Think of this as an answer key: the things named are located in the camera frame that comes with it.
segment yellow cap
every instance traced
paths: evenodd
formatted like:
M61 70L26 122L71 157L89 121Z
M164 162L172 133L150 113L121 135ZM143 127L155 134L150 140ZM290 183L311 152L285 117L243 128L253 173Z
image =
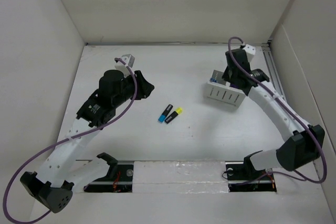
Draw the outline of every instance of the yellow cap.
M175 110L175 112L176 112L177 114L181 114L181 113L183 112L183 110L182 110L181 107L178 107L178 108Z

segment marker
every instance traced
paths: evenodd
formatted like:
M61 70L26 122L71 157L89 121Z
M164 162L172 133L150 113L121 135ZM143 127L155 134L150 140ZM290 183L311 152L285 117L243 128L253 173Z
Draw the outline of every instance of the marker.
M182 108L181 107L178 107L173 113L171 113L167 118L166 120L164 120L164 122L166 124L169 124L175 117L177 117L179 114L182 113Z
M162 112L162 115L159 117L159 122L163 123L163 121L166 119L168 116L169 112L172 110L173 106L169 104L167 108Z

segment blue cap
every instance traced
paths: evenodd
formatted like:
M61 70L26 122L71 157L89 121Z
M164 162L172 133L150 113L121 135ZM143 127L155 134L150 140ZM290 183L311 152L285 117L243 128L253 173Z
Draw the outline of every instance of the blue cap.
M160 117L159 117L159 122L160 123L163 123L163 121L166 119L166 116L165 115L161 115Z

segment robotic arm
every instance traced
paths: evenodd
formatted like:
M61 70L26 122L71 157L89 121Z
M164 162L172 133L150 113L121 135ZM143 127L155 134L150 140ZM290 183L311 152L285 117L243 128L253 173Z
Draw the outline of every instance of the robotic arm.
M251 180L260 175L258 171L269 168L284 168L285 170L293 171L320 157L319 151L309 134L275 99L279 99L287 109L309 128L321 147L324 139L324 129L320 125L312 126L302 119L277 93L262 70L250 69L248 52L249 50L246 50L246 46L232 50L237 63L275 95L271 96L263 87L248 78L233 62L229 51L225 53L227 68L222 78L236 88L241 89L245 95L256 102L272 120L285 141L278 149L259 151L246 156L242 166L230 171L232 174L238 174L240 178Z
M107 173L114 174L117 170L118 161L101 153L87 165L69 172L75 160L99 131L75 139L71 136L105 125L115 116L116 108L134 95L133 77L125 77L123 72L125 73L108 70L104 73L99 80L98 89L77 112L77 117L66 135L71 141L57 146L38 170L33 173L24 172L20 178L29 194L54 213L62 211L68 205L73 192L81 192L90 182ZM147 98L154 86L144 79L141 71L135 71L134 76L138 85L135 100Z

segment white table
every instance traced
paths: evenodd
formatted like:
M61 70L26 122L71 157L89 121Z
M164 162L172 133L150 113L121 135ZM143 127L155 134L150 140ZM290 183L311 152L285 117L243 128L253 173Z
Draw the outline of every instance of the white table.
M243 160L247 154L279 147L283 141L276 127L249 98L235 109L203 97L204 84L212 71L226 67L226 50L226 45L85 46L60 136L65 135L79 107L97 88L99 78L113 69L115 57L133 54L134 70L141 70L155 90L148 99L136 101L122 119L105 128L81 159L107 152L119 160L207 160L215 164L215 168L210 168L215 175L213 180L194 180L220 186L188 194L185 186L190 181L174 175L178 171L174 165L174 169L162 171L172 173L172 181L160 181L160 174L150 170L155 171L155 165L145 168L144 163L136 162L140 168L133 178L138 183L134 193L76 194L61 213L51 214L41 223L333 223L319 185L276 175L276 194L227 193L227 184L220 178L225 168L215 160ZM251 67L268 74L260 47ZM184 112L171 124L160 124L158 117L169 103L181 106ZM313 164L300 171L317 177ZM184 189L168 189L176 183L182 183L179 188ZM44 211L36 202L31 218Z

